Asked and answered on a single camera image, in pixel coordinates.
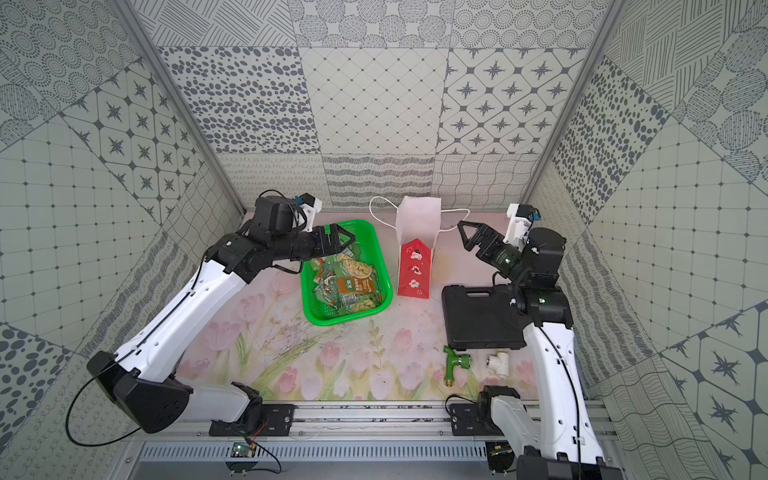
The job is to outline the green plastic basket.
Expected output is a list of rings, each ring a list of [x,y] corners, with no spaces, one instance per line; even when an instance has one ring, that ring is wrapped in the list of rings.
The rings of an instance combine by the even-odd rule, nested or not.
[[[362,219],[339,226],[355,242],[341,252],[303,264],[302,304],[315,326],[333,326],[376,315],[389,307],[393,292],[374,226]]]

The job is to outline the green orange soup packet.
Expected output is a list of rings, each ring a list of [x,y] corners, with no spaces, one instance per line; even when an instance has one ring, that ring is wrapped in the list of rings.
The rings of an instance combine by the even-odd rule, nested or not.
[[[363,311],[380,305],[381,289],[373,265],[345,258],[333,261],[331,266],[336,273],[340,308]]]

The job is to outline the white red paper gift bag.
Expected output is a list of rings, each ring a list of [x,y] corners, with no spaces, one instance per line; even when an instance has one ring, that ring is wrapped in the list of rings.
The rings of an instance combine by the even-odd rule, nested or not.
[[[394,223],[380,219],[373,211],[374,203],[386,202],[396,211]],[[463,213],[466,220],[471,213],[467,208],[443,209],[438,197],[404,196],[399,205],[376,195],[368,203],[371,216],[396,232],[398,243],[397,294],[402,297],[427,300],[431,296],[434,250],[441,232],[450,232],[456,226],[442,227],[442,216]]]

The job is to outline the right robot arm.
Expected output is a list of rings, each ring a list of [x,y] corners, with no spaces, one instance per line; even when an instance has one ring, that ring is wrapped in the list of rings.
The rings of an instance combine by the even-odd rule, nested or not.
[[[522,330],[531,352],[540,419],[522,401],[496,387],[481,393],[478,411],[504,435],[518,479],[620,479],[607,464],[585,405],[575,358],[574,321],[558,287],[566,240],[548,228],[505,238],[474,222],[463,246],[507,279],[511,299],[502,315]]]

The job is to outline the white pipe elbow fitting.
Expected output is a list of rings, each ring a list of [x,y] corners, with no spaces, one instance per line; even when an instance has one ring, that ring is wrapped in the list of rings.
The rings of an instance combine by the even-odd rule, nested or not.
[[[499,378],[507,378],[510,374],[510,355],[504,351],[490,354],[486,358],[486,366]]]

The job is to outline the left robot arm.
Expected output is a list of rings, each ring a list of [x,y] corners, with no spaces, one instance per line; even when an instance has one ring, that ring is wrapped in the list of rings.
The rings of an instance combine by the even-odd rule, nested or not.
[[[271,190],[259,197],[252,218],[206,249],[190,281],[147,326],[116,352],[98,351],[89,360],[93,380],[140,430],[153,434],[179,421],[210,421],[246,436],[264,425],[255,389],[238,382],[191,386],[175,372],[215,314],[262,271],[335,255],[355,242],[338,224],[315,225],[321,209],[310,194],[288,199]]]

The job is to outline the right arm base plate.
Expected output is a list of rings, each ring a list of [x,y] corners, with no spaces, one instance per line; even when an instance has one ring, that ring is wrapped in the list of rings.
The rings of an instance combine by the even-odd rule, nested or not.
[[[455,437],[501,436],[501,432],[488,422],[483,422],[474,403],[449,403],[448,413],[451,431]]]

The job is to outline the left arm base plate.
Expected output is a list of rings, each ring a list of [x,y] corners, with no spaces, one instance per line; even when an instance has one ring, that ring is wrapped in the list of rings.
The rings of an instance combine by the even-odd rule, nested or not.
[[[210,437],[287,437],[290,434],[295,411],[294,404],[250,406],[235,422],[212,421],[208,434]]]

